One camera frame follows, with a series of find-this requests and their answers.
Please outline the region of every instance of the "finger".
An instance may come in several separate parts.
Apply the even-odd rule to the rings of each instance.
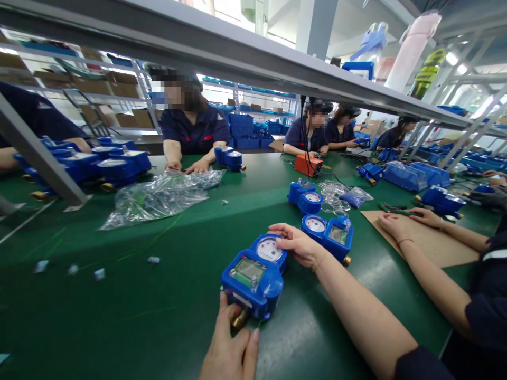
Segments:
[[[256,328],[250,339],[248,339],[247,349],[245,350],[245,358],[243,359],[243,379],[255,379],[255,367],[257,365],[257,356],[259,355],[259,339],[260,331]]]

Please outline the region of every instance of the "green workbench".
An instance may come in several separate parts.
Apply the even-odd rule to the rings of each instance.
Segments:
[[[163,157],[153,161],[162,171]],[[193,161],[185,157],[183,166]],[[224,268],[270,224],[301,224],[287,194],[303,175],[280,154],[244,155],[243,163],[245,172],[227,172],[209,200],[178,216],[97,231],[114,209],[114,196],[96,192],[77,212],[62,212],[65,203],[56,201],[0,244],[0,353],[11,353],[2,378],[196,378],[213,334]],[[365,184],[350,159],[331,154],[326,164],[343,182]],[[0,240],[43,205],[29,199],[34,190],[19,175],[2,180],[1,193],[27,205],[0,222]],[[379,201],[410,204],[414,197],[387,181],[368,191],[375,200],[361,210],[377,210]],[[474,205],[462,210],[459,224],[494,234],[498,216]],[[355,231],[349,271],[439,355],[449,323],[375,228],[358,210],[349,215]],[[151,255],[161,258],[159,265],[146,262]],[[44,258],[47,271],[34,275]],[[80,267],[74,277],[67,275],[73,263]],[[97,282],[93,272],[100,268],[106,278]],[[445,271],[465,286],[470,268]],[[372,376],[311,270],[288,258],[284,282],[276,312],[261,325],[257,378]]]

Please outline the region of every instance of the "small plastic piece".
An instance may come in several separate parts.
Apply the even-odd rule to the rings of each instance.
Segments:
[[[43,273],[46,271],[46,267],[49,264],[49,260],[42,260],[37,263],[35,266],[34,273]]]
[[[79,271],[79,267],[76,265],[76,264],[72,264],[69,269],[67,270],[67,273],[69,274],[69,276],[74,276],[76,275],[76,273],[78,273]]]
[[[150,256],[148,258],[148,262],[151,264],[158,264],[158,263],[160,263],[160,258],[157,256]]]
[[[96,270],[93,275],[97,281],[101,281],[106,278],[106,270],[104,268]]]

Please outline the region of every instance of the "overhead shelf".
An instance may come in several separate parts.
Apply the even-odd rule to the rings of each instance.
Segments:
[[[349,102],[463,130],[467,118],[175,1],[1,0],[0,23],[232,82]]]

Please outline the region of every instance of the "cardboard box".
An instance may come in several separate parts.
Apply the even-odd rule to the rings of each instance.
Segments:
[[[72,76],[76,88],[84,93],[97,93],[102,95],[111,95],[107,81],[89,80],[81,77]]]
[[[28,70],[19,55],[8,53],[0,53],[0,67]]]
[[[29,70],[10,70],[0,68],[0,81],[12,84],[22,84],[24,86],[39,87],[39,84]]]
[[[152,122],[152,118],[149,115],[149,110],[147,108],[133,109],[132,113],[134,114],[134,117],[136,118],[137,121],[137,125],[140,128],[155,129],[155,126],[153,125]]]
[[[83,117],[86,119],[88,123],[91,125],[94,125],[99,122],[99,118],[97,117],[97,114],[94,112],[92,107],[88,104],[82,104],[79,106],[81,108],[81,111],[83,111]],[[99,116],[101,118],[101,121],[104,122],[104,125],[108,127],[114,127],[119,126],[119,122],[116,119],[116,114],[112,110],[110,105],[107,104],[95,104],[95,108],[97,109],[97,112],[99,113]]]
[[[100,55],[100,52],[97,49],[82,46],[81,53],[83,53],[86,59],[90,59],[93,61],[102,61],[102,56]]]
[[[136,99],[142,98],[142,93],[138,85],[114,82],[109,82],[109,85],[111,86],[113,94],[116,96]]]
[[[40,78],[47,88],[74,88],[74,81],[68,74],[49,71],[35,71],[34,77]]]
[[[124,128],[139,128],[137,120],[133,115],[129,115],[127,113],[117,113],[116,119]]]
[[[138,85],[137,77],[131,74],[119,73],[116,71],[109,71],[106,74],[106,79],[112,83],[125,83]]]

